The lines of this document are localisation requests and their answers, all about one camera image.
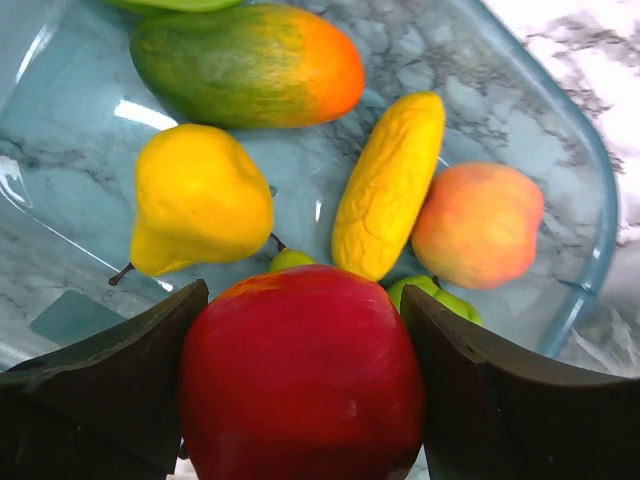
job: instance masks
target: green fruit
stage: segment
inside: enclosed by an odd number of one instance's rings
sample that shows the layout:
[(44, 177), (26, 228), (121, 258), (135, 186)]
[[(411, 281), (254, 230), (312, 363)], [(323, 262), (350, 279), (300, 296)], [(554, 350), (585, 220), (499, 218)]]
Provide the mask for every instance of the green fruit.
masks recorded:
[(160, 13), (166, 13), (170, 10), (164, 8), (149, 7), (147, 5), (138, 5), (127, 0), (105, 0), (108, 4), (114, 7), (122, 8), (139, 15), (158, 15)]
[(271, 260), (270, 272), (284, 270), (285, 268), (299, 267), (300, 265), (313, 265), (315, 260), (300, 250), (290, 250), (285, 248)]
[(242, 3), (242, 0), (106, 0), (113, 6), (141, 15), (166, 12), (213, 12)]
[(405, 285), (415, 285), (462, 318), (466, 318), (476, 325), (483, 325), (482, 318), (480, 318), (480, 314), (473, 305), (456, 297), (455, 295), (451, 295), (446, 290), (442, 290), (430, 277), (426, 275), (416, 275), (404, 278), (393, 284), (387, 290), (398, 311), (400, 311), (400, 299), (402, 296), (402, 289)]

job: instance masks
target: glass bowl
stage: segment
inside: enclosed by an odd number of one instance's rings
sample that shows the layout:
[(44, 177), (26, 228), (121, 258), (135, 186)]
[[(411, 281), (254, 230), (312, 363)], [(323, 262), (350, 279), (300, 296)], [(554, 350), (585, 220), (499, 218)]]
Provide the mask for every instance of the glass bowl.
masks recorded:
[[(597, 294), (615, 243), (613, 173), (592, 125), (477, 0), (291, 3), (352, 36), (368, 85), (337, 121), (232, 132), (272, 186), (275, 232), (330, 263), (337, 204), (376, 120), (401, 95), (435, 90), (448, 116), (440, 169), (509, 164), (546, 198), (537, 258), (525, 276), (495, 290), (451, 290), (479, 309), (487, 328), (555, 355)], [(107, 307), (117, 322), (195, 278), (213, 297), (265, 272), (275, 255), (268, 243), (238, 263), (155, 279), (132, 272), (108, 285), (128, 262), (137, 154), (177, 123), (131, 62), (136, 19), (98, 0), (0, 3), (0, 367), (106, 328), (90, 309), (64, 326), (35, 328), (65, 293)], [(382, 284), (421, 271), (407, 248)]]

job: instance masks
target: yellow gourd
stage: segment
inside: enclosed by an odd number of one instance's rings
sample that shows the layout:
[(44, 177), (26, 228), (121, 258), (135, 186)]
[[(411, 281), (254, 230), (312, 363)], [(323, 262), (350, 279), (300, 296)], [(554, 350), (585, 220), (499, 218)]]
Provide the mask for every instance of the yellow gourd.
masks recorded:
[(406, 95), (375, 126), (336, 215), (335, 264), (378, 281), (406, 245), (438, 163), (445, 128), (434, 92)]
[(231, 135), (180, 125), (157, 134), (136, 166), (131, 263), (157, 276), (256, 253), (273, 227), (269, 184)]

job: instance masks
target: orange peach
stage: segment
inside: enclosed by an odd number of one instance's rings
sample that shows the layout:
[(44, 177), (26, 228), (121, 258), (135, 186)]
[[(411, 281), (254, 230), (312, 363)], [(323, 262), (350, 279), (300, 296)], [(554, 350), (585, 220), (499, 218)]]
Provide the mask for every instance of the orange peach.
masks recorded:
[(543, 215), (542, 192), (515, 168), (460, 164), (434, 179), (411, 245), (434, 275), (461, 287), (495, 288), (533, 264)]

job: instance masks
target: pear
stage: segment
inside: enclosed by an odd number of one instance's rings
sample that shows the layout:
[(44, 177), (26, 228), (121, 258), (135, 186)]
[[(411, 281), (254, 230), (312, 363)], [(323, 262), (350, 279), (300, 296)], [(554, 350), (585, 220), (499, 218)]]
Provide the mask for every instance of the pear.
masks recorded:
[(138, 156), (130, 263), (157, 277), (197, 263), (231, 263), (269, 239), (269, 184), (224, 130), (183, 124), (156, 134)]
[(278, 255), (276, 255), (269, 265), (269, 272), (277, 272), (285, 268), (299, 267), (301, 265), (313, 265), (316, 261), (301, 250), (291, 250), (275, 235), (271, 234), (278, 244)]
[(469, 320), (472, 323), (475, 323), (476, 325), (482, 326), (482, 318), (480, 317), (480, 313), (478, 313), (473, 305), (471, 305), (466, 300), (458, 298), (443, 289), (440, 285), (438, 277), (431, 278), (428, 275), (414, 275), (412, 277), (407, 277), (397, 281), (391, 287), (389, 287), (387, 293), (391, 297), (391, 300), (393, 301), (393, 304), (396, 306), (398, 311), (400, 311), (402, 289), (405, 285), (415, 285), (423, 292), (431, 295), (433, 298), (438, 300), (453, 313), (456, 313), (457, 315)]

